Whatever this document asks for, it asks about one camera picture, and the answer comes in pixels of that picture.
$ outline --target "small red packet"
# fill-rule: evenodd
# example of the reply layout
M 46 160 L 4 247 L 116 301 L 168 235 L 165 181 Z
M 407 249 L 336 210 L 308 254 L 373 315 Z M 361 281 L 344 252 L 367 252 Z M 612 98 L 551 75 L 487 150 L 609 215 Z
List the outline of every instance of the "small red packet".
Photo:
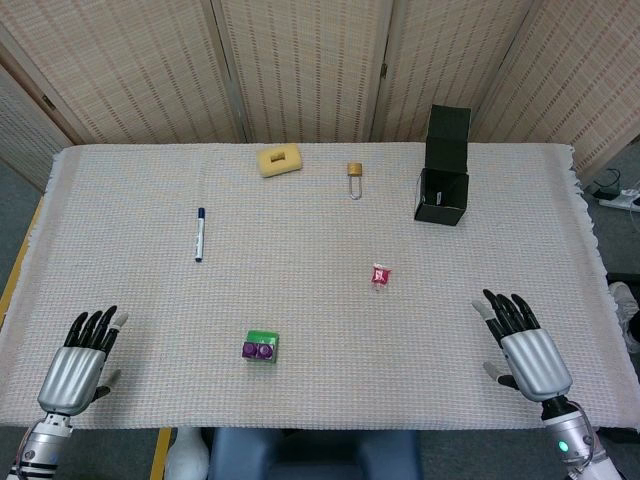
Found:
M 371 277 L 371 283 L 376 289 L 384 288 L 389 282 L 389 275 L 391 269 L 383 267 L 377 263 L 373 264 L 373 276 Z

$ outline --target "power strip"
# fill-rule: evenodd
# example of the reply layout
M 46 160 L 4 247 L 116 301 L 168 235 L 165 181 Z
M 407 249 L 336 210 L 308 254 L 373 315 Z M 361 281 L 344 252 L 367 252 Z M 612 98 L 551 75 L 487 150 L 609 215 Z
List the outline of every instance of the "power strip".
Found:
M 640 205 L 633 203 L 634 200 L 640 198 L 640 190 L 622 190 L 613 200 L 598 200 L 603 207 L 619 208 L 621 210 L 629 210 L 640 212 Z

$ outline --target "yellow sponge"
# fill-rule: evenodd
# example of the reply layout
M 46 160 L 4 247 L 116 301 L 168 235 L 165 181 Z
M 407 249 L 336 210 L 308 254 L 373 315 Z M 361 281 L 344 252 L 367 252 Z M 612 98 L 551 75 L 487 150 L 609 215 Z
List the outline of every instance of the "yellow sponge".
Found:
M 281 173 L 300 170 L 302 159 L 295 143 L 265 148 L 258 152 L 258 168 L 263 177 L 273 177 Z

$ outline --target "white shoe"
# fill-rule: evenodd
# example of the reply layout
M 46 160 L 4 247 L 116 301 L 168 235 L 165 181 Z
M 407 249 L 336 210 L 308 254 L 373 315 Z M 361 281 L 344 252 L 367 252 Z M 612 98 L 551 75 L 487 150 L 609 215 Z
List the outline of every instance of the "white shoe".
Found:
M 609 285 L 609 291 L 616 305 L 618 305 L 616 313 L 618 315 L 618 323 L 620 323 L 620 328 L 622 329 L 622 336 L 627 344 L 627 351 L 629 353 L 640 353 L 640 342 L 629 334 L 629 321 L 640 310 L 638 302 L 633 298 L 633 294 L 626 283 L 612 283 Z

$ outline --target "black box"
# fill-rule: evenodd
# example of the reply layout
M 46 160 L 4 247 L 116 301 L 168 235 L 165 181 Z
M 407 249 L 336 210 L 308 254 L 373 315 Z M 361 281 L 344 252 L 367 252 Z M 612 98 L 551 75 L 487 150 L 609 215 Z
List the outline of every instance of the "black box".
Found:
M 467 209 L 467 142 L 471 110 L 431 106 L 414 219 L 456 225 Z

